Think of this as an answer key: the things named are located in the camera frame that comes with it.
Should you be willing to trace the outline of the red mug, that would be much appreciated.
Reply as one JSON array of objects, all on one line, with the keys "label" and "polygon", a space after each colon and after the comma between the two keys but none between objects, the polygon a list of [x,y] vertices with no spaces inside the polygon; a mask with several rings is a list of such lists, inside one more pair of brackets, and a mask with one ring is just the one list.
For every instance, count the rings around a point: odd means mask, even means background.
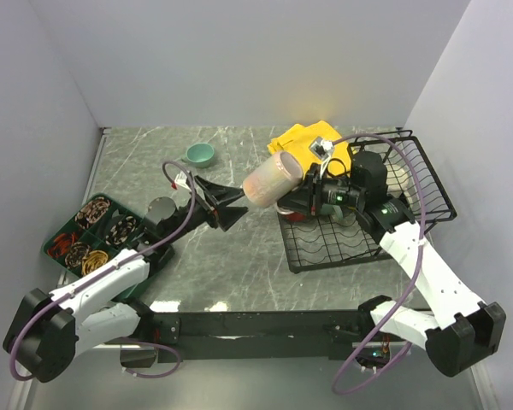
[{"label": "red mug", "polygon": [[284,216],[283,218],[289,222],[302,222],[302,221],[305,221],[305,220],[309,220],[311,218],[311,216],[309,216],[307,213],[305,212],[299,212],[299,211],[294,211],[294,210],[289,210]]}]

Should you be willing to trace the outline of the pink mug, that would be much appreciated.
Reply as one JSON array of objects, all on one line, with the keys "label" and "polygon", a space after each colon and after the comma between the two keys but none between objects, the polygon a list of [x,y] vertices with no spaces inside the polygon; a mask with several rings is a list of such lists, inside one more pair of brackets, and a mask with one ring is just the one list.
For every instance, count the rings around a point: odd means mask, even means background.
[{"label": "pink mug", "polygon": [[250,173],[242,184],[243,192],[252,205],[259,208],[274,206],[285,213],[279,200],[297,188],[304,177],[304,170],[290,153],[280,150]]}]

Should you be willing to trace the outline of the green glazed mug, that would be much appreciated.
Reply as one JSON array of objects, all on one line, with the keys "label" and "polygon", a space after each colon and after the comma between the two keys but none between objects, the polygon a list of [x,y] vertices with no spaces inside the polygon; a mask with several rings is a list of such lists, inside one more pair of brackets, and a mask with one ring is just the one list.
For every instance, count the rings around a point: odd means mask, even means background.
[{"label": "green glazed mug", "polygon": [[344,211],[338,205],[322,204],[320,216],[328,216],[333,221],[339,222],[345,218]]}]

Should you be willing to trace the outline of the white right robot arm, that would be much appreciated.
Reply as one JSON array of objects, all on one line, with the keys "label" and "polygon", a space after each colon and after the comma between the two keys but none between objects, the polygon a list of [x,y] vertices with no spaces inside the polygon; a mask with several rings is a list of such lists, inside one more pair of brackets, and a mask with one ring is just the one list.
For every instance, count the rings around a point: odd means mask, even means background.
[{"label": "white right robot arm", "polygon": [[360,335],[368,340],[384,333],[401,337],[423,348],[442,374],[454,377],[498,350],[506,313],[476,295],[421,237],[400,181],[402,171],[368,151],[354,154],[350,171],[338,176],[314,163],[302,184],[278,205],[306,217],[317,216],[326,205],[354,213],[363,231],[416,281],[432,311],[424,314],[376,296],[358,308]]}]

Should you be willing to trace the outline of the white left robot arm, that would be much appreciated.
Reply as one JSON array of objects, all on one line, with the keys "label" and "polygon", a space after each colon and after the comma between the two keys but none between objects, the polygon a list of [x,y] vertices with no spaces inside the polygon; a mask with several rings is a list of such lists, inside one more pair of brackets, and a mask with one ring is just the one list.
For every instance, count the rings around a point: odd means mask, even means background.
[{"label": "white left robot arm", "polygon": [[185,172],[170,182],[190,191],[186,205],[158,197],[140,217],[111,197],[96,195],[46,244],[49,256],[81,276],[22,298],[3,340],[15,380],[49,382],[75,357],[118,338],[157,345],[153,311],[133,298],[118,301],[117,296],[163,269],[175,240],[201,225],[227,231],[248,211],[234,206],[244,195],[238,187]]}]

